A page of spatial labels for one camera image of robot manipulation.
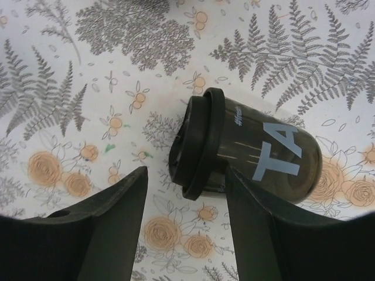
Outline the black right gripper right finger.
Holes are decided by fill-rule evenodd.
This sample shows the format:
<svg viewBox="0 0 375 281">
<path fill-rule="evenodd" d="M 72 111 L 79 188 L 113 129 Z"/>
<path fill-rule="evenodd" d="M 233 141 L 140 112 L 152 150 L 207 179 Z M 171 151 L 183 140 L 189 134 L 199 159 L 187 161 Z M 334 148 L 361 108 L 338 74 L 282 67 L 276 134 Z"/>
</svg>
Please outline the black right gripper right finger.
<svg viewBox="0 0 375 281">
<path fill-rule="evenodd" d="M 229 167 L 226 198 L 240 280 L 373 280 L 374 214 L 341 221 L 299 208 Z"/>
</svg>

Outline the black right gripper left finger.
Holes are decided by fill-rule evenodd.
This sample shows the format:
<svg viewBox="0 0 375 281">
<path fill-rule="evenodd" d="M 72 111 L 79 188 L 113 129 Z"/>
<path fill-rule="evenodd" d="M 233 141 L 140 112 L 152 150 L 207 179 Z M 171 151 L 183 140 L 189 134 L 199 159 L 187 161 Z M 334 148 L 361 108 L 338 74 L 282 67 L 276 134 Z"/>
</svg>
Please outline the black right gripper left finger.
<svg viewBox="0 0 375 281">
<path fill-rule="evenodd" d="M 130 280 L 148 169 L 49 216 L 1 217 L 2 280 Z"/>
</svg>

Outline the black coffee cup lid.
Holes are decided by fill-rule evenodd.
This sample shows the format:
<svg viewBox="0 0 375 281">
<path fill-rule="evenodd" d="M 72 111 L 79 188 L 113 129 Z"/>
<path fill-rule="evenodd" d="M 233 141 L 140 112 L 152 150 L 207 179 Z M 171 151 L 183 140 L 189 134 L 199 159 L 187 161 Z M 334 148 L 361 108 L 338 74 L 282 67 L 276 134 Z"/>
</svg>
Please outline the black coffee cup lid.
<svg viewBox="0 0 375 281">
<path fill-rule="evenodd" d="M 225 107 L 224 92 L 219 88 L 190 97 L 168 160 L 171 180 L 182 187 L 186 199 L 195 201 L 205 189 L 220 189 L 228 165 L 217 155 Z"/>
</svg>

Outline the black takeout coffee cup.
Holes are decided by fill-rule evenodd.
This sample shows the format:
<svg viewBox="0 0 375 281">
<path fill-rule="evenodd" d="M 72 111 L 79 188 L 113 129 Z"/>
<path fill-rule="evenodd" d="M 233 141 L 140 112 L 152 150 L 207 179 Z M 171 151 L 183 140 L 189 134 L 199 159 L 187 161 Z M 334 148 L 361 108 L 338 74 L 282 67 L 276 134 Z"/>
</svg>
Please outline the black takeout coffee cup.
<svg viewBox="0 0 375 281">
<path fill-rule="evenodd" d="M 322 173 L 321 149 L 310 133 L 229 98 L 217 155 L 292 203 L 306 199 Z"/>
</svg>

